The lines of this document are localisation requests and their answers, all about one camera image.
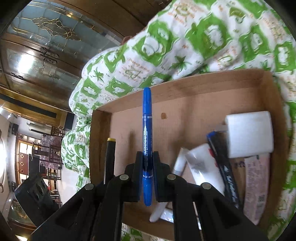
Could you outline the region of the black blue-capped marker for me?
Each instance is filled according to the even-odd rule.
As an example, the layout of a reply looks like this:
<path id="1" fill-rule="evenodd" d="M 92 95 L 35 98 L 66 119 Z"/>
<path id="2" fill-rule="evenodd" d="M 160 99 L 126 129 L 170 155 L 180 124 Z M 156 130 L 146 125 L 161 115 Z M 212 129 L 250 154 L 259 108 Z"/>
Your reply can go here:
<path id="1" fill-rule="evenodd" d="M 226 140 L 222 132 L 212 131 L 207 134 L 208 144 L 214 153 L 222 180 L 225 185 L 225 197 L 239 210 L 242 209 L 237 184 L 228 157 Z"/>

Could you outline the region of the brown cardboard tray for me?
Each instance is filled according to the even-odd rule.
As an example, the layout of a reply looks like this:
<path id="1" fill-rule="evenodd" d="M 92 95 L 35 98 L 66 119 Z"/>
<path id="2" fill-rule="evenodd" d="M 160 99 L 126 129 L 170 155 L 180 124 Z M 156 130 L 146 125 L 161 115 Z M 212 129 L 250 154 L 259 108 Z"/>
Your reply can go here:
<path id="1" fill-rule="evenodd" d="M 180 148 L 193 148 L 224 122 L 228 114 L 270 112 L 274 151 L 271 188 L 261 227 L 275 208 L 283 181 L 288 140 L 281 97 L 269 71 L 244 69 L 195 75 L 153 86 L 153 149 L 172 164 Z M 93 111 L 90 134 L 90 176 L 103 180 L 107 138 L 116 139 L 115 173 L 135 160 L 142 148 L 142 92 L 128 94 Z"/>

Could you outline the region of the white marker pen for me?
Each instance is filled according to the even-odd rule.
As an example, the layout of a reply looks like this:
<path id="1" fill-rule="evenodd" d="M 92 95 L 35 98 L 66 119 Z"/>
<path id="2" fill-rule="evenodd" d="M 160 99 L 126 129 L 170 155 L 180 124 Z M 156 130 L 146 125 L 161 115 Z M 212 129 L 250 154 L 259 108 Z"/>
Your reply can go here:
<path id="1" fill-rule="evenodd" d="M 183 183 L 184 180 L 181 178 L 182 173 L 186 165 L 185 154 L 189 152 L 188 149 L 181 148 L 171 173 L 167 176 L 167 188 L 169 196 L 169 201 L 158 202 L 156 208 L 153 210 L 149 221 L 154 223 L 157 222 L 165 208 L 171 209 L 174 215 L 174 223 L 179 221 L 181 215 L 180 207 L 178 207 L 178 190 L 182 186 L 179 182 Z"/>

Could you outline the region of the pink white cream tube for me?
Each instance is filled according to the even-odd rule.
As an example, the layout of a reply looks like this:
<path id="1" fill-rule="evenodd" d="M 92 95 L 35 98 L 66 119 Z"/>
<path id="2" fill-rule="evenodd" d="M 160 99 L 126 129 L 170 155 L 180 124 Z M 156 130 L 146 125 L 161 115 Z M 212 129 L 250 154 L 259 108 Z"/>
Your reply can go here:
<path id="1" fill-rule="evenodd" d="M 255 225 L 259 224 L 266 206 L 269 187 L 269 160 L 269 153 L 244 159 L 246 187 L 243 213 Z"/>

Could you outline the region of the white charger adapter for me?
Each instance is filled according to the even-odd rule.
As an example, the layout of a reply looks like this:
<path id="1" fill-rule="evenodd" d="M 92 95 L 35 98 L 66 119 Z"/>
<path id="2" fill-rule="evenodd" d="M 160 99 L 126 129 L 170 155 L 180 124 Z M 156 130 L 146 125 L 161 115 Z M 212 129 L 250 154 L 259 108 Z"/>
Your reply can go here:
<path id="1" fill-rule="evenodd" d="M 226 141 L 228 157 L 250 157 L 274 151 L 273 125 L 269 111 L 227 115 L 216 132 Z"/>

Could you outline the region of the white red tube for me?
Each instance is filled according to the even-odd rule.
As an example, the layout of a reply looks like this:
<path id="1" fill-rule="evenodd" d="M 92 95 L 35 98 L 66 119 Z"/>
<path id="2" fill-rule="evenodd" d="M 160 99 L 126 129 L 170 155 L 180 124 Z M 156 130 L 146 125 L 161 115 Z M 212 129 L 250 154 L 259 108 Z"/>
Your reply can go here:
<path id="1" fill-rule="evenodd" d="M 208 144 L 202 144 L 185 154 L 190 171 L 197 185 L 210 183 L 222 195 L 225 184 L 220 174 L 214 154 Z"/>

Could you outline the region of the black marker yellow ends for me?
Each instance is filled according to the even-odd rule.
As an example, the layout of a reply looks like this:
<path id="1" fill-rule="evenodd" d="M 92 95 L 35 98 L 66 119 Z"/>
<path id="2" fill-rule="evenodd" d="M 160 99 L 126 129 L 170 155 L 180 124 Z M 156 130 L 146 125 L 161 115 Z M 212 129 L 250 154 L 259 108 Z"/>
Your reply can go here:
<path id="1" fill-rule="evenodd" d="M 115 147 L 116 147 L 116 140 L 114 138 L 108 138 L 106 153 L 105 153 L 105 167 L 104 167 L 104 184 L 106 185 L 114 177 Z"/>

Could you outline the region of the wooden glass cabinet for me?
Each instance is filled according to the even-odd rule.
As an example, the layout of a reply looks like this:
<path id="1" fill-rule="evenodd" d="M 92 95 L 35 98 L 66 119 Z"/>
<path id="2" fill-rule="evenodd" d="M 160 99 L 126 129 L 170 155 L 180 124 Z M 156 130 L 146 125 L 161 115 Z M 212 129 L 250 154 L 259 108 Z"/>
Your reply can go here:
<path id="1" fill-rule="evenodd" d="M 1 87 L 69 111 L 86 62 L 135 35 L 167 1 L 26 1 L 1 35 Z"/>

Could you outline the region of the white blue ointment tube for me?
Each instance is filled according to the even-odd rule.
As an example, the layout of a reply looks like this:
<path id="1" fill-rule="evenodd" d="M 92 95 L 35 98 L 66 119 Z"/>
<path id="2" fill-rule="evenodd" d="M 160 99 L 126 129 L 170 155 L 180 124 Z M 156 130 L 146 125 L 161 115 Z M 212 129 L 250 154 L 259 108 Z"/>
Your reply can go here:
<path id="1" fill-rule="evenodd" d="M 160 219 L 173 223 L 174 222 L 174 215 L 171 209 L 165 208 L 163 213 L 161 214 Z"/>

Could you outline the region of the blue marker pen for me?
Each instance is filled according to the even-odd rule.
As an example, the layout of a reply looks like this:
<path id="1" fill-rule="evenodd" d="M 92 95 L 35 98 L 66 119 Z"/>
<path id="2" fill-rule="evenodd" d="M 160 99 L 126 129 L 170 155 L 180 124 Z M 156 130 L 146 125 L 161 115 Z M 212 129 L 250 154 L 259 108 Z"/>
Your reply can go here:
<path id="1" fill-rule="evenodd" d="M 144 88 L 142 98 L 142 183 L 144 204 L 152 204 L 153 156 L 152 156 L 152 93 L 149 87 Z"/>

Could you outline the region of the green white patterned blanket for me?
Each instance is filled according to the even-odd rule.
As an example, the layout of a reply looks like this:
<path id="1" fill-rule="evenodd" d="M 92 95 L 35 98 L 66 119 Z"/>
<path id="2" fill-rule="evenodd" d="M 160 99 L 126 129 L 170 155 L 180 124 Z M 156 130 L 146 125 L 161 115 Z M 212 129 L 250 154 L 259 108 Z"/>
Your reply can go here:
<path id="1" fill-rule="evenodd" d="M 172 1 L 121 46 L 92 57 L 69 98 L 76 126 L 62 140 L 62 161 L 90 183 L 91 117 L 98 107 L 145 87 L 222 70 L 272 73 L 283 97 L 290 153 L 267 236 L 276 240 L 295 214 L 295 39 L 263 1 Z"/>

